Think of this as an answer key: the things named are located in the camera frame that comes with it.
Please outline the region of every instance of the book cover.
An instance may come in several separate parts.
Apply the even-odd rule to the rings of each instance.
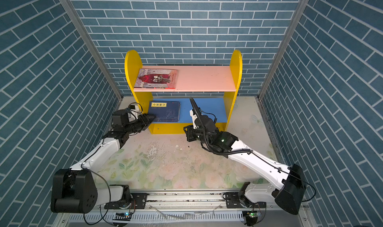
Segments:
[[[175,88],[177,70],[146,69],[138,72],[135,88]]]
[[[148,114],[155,115],[157,122],[177,122],[180,117],[179,101],[150,101]]]

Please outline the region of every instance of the bookshelf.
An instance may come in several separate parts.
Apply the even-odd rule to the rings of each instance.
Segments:
[[[134,88],[140,68],[178,70],[176,88]],[[201,110],[217,116],[216,126],[220,130],[227,130],[241,83],[242,55],[241,52],[235,50],[231,56],[230,66],[143,66],[139,54],[131,50],[126,53],[125,57],[125,75],[130,90],[136,102],[142,105],[144,113],[147,113],[149,101],[152,100],[181,102],[179,121],[172,123],[154,122],[149,126],[152,134],[184,134],[184,126],[192,124],[192,118],[189,115],[192,106],[189,98],[154,99],[152,92],[223,91],[222,98],[194,98],[194,100]]]

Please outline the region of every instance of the floral tablecloth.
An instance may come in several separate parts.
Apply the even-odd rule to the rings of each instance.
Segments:
[[[228,131],[275,159],[254,97],[237,98]],[[151,135],[149,130],[131,136],[98,173],[110,185],[128,184],[131,189],[227,189],[247,181],[266,183],[246,166],[208,153],[197,141],[187,142],[185,135]],[[96,184],[105,185],[99,177]]]

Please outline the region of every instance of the stack of books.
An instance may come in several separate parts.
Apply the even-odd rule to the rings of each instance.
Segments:
[[[155,115],[155,122],[178,122],[180,118],[179,101],[151,101],[148,114]]]

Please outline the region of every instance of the brick wall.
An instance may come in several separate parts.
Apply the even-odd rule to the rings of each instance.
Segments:
[[[0,0],[0,100],[0,226],[49,226],[52,174],[117,103],[58,0]]]
[[[382,64],[382,0],[310,0],[265,95],[318,226],[383,226]]]
[[[131,95],[124,58],[132,49],[144,65],[228,65],[232,52],[240,50],[244,71],[239,94],[257,95],[298,4],[298,0],[71,1],[124,95]]]

